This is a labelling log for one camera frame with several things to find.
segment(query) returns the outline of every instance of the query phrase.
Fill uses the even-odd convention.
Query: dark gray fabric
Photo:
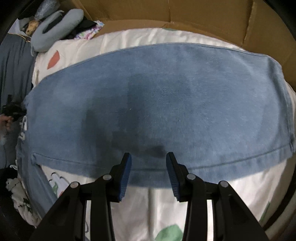
[[[184,43],[120,50],[46,77],[25,104],[20,173],[45,210],[51,199],[40,196],[38,165],[99,177],[130,152],[130,184],[170,187],[169,151],[217,183],[295,149],[281,66],[262,54]]]
[[[22,102],[30,92],[35,57],[30,54],[30,43],[18,35],[7,34],[0,45],[0,107],[8,95],[13,101]],[[20,127],[13,123],[4,146],[0,145],[0,168],[15,163],[15,146]]]

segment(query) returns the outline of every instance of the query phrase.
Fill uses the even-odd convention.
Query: white bed sheet
[[[132,29],[99,36],[92,40],[65,40],[56,42],[46,53],[37,56],[33,73],[33,85],[44,77],[85,59],[118,49],[168,42],[189,42],[241,49],[233,44],[186,31],[170,31],[161,28]],[[60,60],[47,69],[48,63],[58,51]],[[292,102],[294,91],[289,92]],[[295,159],[283,160],[277,166],[254,175],[230,181],[260,223],[278,207],[283,199],[295,167]],[[94,179],[72,175],[42,166],[48,180],[51,180],[57,195],[67,183],[78,181],[81,184]],[[183,231],[186,203],[178,203],[170,189],[148,189],[128,187],[126,197],[120,204],[112,204],[112,216],[116,240],[154,240],[158,233],[171,225],[178,225]],[[213,239],[213,221],[208,222],[208,240]]]

